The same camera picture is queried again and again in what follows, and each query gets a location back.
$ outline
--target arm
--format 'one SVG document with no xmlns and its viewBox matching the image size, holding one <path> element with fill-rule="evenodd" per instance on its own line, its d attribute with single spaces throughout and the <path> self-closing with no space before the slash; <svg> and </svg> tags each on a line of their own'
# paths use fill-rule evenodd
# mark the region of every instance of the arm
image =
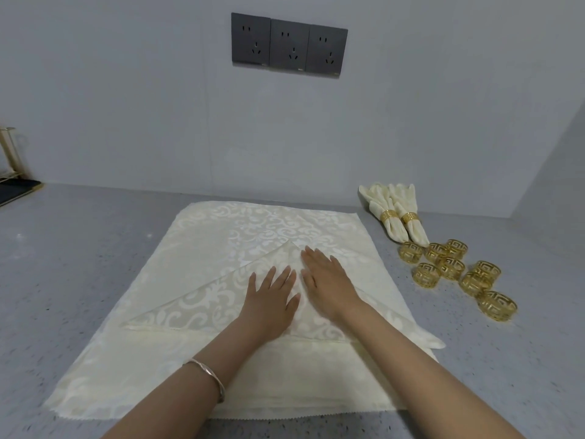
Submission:
<svg viewBox="0 0 585 439">
<path fill-rule="evenodd" d="M 306 247 L 311 301 L 354 334 L 430 439 L 523 439 L 503 417 L 363 302 L 339 261 Z"/>
<path fill-rule="evenodd" d="M 296 272 L 287 267 L 272 283 L 272 268 L 256 291 L 256 275 L 248 283 L 242 312 L 194 358 L 212 369 L 228 387 L 244 362 L 264 343 L 276 339 L 293 321 L 300 302 L 287 298 Z M 113 426 L 102 439 L 191 439 L 217 404 L 219 389 L 199 366 L 188 363 L 175 371 Z"/>
</svg>

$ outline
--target electrical outlet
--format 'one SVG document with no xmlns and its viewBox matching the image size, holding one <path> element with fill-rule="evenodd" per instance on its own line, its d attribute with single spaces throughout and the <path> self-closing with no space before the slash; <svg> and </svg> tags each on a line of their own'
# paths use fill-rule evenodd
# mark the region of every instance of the electrical outlet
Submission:
<svg viewBox="0 0 585 439">
<path fill-rule="evenodd" d="M 232 13 L 232 61 L 268 66 L 270 19 Z"/>
<path fill-rule="evenodd" d="M 305 70 L 311 26 L 295 21 L 272 20 L 270 26 L 270 67 Z"/>
<path fill-rule="evenodd" d="M 311 24 L 305 70 L 339 75 L 346 41 L 347 29 Z"/>
</svg>

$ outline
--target countertop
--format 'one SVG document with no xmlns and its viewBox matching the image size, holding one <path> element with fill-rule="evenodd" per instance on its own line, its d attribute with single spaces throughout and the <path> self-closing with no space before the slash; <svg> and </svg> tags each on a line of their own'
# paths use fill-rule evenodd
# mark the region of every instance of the countertop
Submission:
<svg viewBox="0 0 585 439">
<path fill-rule="evenodd" d="M 0 208 L 0 437 L 98 438 L 114 421 L 59 419 L 41 405 L 150 257 L 175 215 L 217 197 L 47 185 Z M 585 272 L 508 219 L 421 213 L 431 241 L 469 245 L 519 306 L 499 324 L 456 283 L 414 284 L 398 246 L 357 212 L 417 322 L 443 339 L 454 376 L 532 439 L 585 437 Z M 199 438 L 421 437 L 407 412 L 206 423 Z"/>
</svg>

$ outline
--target hand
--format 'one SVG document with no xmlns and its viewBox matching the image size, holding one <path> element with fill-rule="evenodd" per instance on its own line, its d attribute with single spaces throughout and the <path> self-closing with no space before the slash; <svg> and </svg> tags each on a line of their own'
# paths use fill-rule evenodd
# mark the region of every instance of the hand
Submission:
<svg viewBox="0 0 585 439">
<path fill-rule="evenodd" d="M 335 257 L 328 259 L 318 249 L 308 246 L 301 252 L 307 266 L 301 274 L 307 286 L 309 299 L 333 322 L 340 323 L 344 314 L 363 301 L 352 281 Z"/>
<path fill-rule="evenodd" d="M 290 266 L 287 266 L 272 283 L 275 273 L 276 267 L 273 266 L 258 291 L 256 273 L 252 273 L 248 281 L 244 306 L 238 316 L 243 323 L 254 327 L 261 343 L 280 337 L 293 321 L 294 313 L 301 301 L 301 295 L 297 294 L 287 305 L 287 299 L 296 281 L 296 271 L 291 271 Z"/>
</svg>

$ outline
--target wall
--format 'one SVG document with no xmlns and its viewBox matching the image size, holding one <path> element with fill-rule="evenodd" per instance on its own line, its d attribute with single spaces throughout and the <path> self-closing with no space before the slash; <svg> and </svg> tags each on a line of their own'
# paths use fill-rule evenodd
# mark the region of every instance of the wall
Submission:
<svg viewBox="0 0 585 439">
<path fill-rule="evenodd" d="M 48 182 L 509 216 L 585 97 L 585 0 L 3 0 L 0 121 Z M 338 80 L 230 12 L 347 27 Z"/>
<path fill-rule="evenodd" d="M 585 103 L 514 210 L 513 220 L 550 250 L 585 260 Z"/>
</svg>

